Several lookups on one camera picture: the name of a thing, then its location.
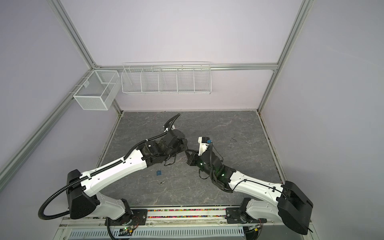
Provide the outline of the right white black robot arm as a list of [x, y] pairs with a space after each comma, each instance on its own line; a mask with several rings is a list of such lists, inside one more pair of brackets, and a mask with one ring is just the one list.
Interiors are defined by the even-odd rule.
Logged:
[[211, 183], [226, 193], [240, 192], [270, 204], [272, 214], [292, 231], [307, 235], [313, 210], [312, 201], [293, 182], [283, 184], [265, 182], [249, 177], [223, 164], [213, 152], [213, 144], [198, 151], [186, 150], [187, 164], [196, 166], [208, 175]]

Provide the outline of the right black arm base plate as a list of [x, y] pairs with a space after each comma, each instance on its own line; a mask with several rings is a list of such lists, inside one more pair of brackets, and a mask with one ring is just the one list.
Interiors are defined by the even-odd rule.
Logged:
[[226, 208], [225, 218], [228, 224], [265, 224], [267, 219], [254, 219], [240, 208]]

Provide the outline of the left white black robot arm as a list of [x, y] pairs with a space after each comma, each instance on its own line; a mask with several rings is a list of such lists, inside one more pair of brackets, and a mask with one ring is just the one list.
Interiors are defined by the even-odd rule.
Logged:
[[[112, 183], [156, 164], [165, 164], [169, 159], [187, 150], [185, 135], [175, 129], [176, 114], [164, 124], [163, 133], [135, 144], [123, 157], [99, 168], [85, 171], [71, 171], [67, 184], [52, 194], [40, 207], [38, 217], [41, 220], [53, 220], [66, 215], [71, 219], [81, 219], [89, 215], [105, 217], [107, 222], [115, 221], [120, 225], [129, 224], [134, 217], [129, 203], [125, 199], [113, 199], [101, 194], [101, 190]], [[47, 206], [61, 193], [66, 193], [68, 210], [59, 214], [46, 215]]]

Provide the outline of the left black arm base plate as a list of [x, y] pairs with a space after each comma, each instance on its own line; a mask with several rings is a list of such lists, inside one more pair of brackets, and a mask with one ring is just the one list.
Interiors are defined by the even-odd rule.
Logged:
[[110, 220], [109, 226], [143, 226], [146, 224], [147, 209], [133, 209], [130, 215], [124, 214], [117, 220]]

